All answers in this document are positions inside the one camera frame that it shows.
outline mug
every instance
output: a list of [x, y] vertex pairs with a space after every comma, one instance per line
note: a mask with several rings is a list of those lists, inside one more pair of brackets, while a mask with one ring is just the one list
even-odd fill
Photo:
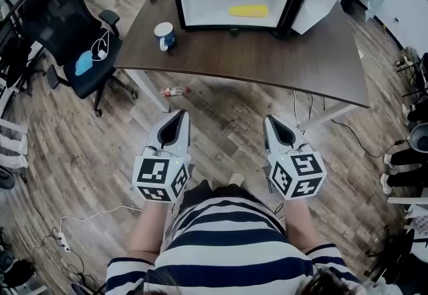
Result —
[[160, 23], [154, 28], [154, 34], [159, 42], [160, 49], [165, 52], [175, 43], [174, 27], [171, 23]]

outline navy and white striped shirt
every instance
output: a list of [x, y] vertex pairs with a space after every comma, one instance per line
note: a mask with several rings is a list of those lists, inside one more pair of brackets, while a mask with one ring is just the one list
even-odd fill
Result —
[[247, 199], [215, 198], [188, 208], [175, 219], [169, 238], [154, 265], [114, 258], [108, 264], [107, 295], [137, 289], [180, 295], [294, 295], [320, 268], [351, 288], [362, 288], [334, 244], [303, 254], [288, 242], [269, 209]]

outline floor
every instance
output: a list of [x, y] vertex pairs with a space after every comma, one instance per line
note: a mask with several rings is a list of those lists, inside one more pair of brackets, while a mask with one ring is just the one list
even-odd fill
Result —
[[[105, 8], [117, 11], [122, 35], [144, 1], [86, 0], [94, 14]], [[359, 50], [373, 57], [362, 59], [371, 108], [357, 108], [338, 121], [353, 127], [361, 143], [377, 154], [408, 135], [399, 112], [401, 94], [407, 88], [388, 67], [398, 51], [382, 27], [358, 18], [349, 17], [349, 22]], [[47, 68], [52, 62], [47, 58], [41, 65]], [[119, 76], [131, 82], [124, 74]], [[186, 85], [192, 89], [169, 100], [173, 108], [191, 115], [190, 154], [195, 169], [190, 182], [208, 178], [225, 184], [233, 173], [242, 173], [247, 187], [275, 209], [281, 198], [268, 193], [261, 169], [266, 165], [262, 121], [273, 113], [294, 122], [293, 93], [204, 76], [160, 72], [149, 76], [159, 88]], [[309, 99], [299, 92], [296, 96], [296, 114], [303, 121], [308, 117]], [[80, 100], [65, 86], [51, 90], [47, 80], [37, 76], [32, 98], [18, 95], [7, 115], [29, 125], [29, 168], [27, 184], [20, 181], [13, 190], [0, 192], [0, 225], [13, 238], [19, 257], [31, 259], [34, 252], [36, 269], [54, 294], [70, 293], [61, 267], [73, 264], [82, 271], [81, 262], [57, 247], [52, 238], [34, 248], [53, 227], [60, 228], [65, 215], [89, 217], [119, 205], [142, 206], [141, 196], [130, 183], [134, 157], [141, 153], [148, 130], [164, 115], [143, 93], [132, 101], [114, 85], [107, 87], [101, 101], [103, 117], [95, 117], [93, 100], [94, 96]], [[312, 111], [321, 110], [322, 99], [315, 96]], [[381, 246], [385, 225], [393, 231], [403, 226], [403, 208], [387, 204], [379, 185], [383, 162], [370, 158], [346, 128], [327, 122], [308, 130], [305, 137], [320, 151], [328, 172], [320, 192], [308, 200], [316, 226], [325, 239], [338, 245], [350, 269], [362, 276], [372, 264], [365, 251]], [[63, 221], [62, 231], [82, 257], [84, 273], [98, 284], [104, 281], [110, 258], [124, 253], [137, 216], [138, 212], [119, 209], [85, 222]]]

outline wooden desk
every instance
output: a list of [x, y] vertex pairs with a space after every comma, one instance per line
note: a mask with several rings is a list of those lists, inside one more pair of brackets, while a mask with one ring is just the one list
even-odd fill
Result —
[[[162, 52], [154, 27], [174, 25], [177, 46]], [[340, 102], [299, 125], [302, 130], [355, 106], [369, 107], [364, 71], [352, 30], [340, 5], [304, 35], [282, 41], [266, 31], [183, 31], [175, 0], [149, 0], [142, 6], [115, 66], [130, 77], [161, 110], [169, 105], [142, 70], [182, 72], [231, 78], [289, 88]]]

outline yellow object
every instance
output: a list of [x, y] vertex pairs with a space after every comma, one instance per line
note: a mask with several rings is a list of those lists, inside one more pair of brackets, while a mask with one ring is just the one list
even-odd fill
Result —
[[238, 17], [263, 18], [269, 14], [269, 10], [266, 5], [245, 5], [232, 6], [229, 8], [229, 13]]

